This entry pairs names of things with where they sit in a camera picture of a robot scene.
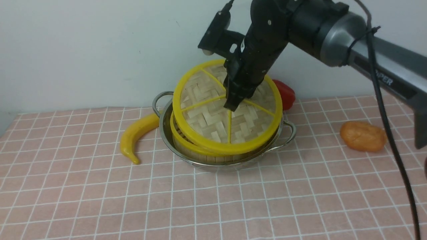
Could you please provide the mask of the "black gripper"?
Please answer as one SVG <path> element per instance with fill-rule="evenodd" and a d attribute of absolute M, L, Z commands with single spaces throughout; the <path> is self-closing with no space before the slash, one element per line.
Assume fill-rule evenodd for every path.
<path fill-rule="evenodd" d="M 262 83 L 268 70 L 287 45 L 288 14 L 283 10 L 252 10 L 251 24 L 239 47 L 233 45 L 226 59 L 226 101 L 230 111 L 247 98 Z"/>

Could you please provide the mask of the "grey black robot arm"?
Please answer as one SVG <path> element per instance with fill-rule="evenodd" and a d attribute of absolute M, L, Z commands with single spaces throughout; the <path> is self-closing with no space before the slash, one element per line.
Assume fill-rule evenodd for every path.
<path fill-rule="evenodd" d="M 414 112 L 415 147 L 426 146 L 426 57 L 373 36 L 365 19 L 332 0 L 253 0 L 251 25 L 226 61 L 225 108 L 251 98 L 287 44 L 330 67 L 351 66 Z"/>

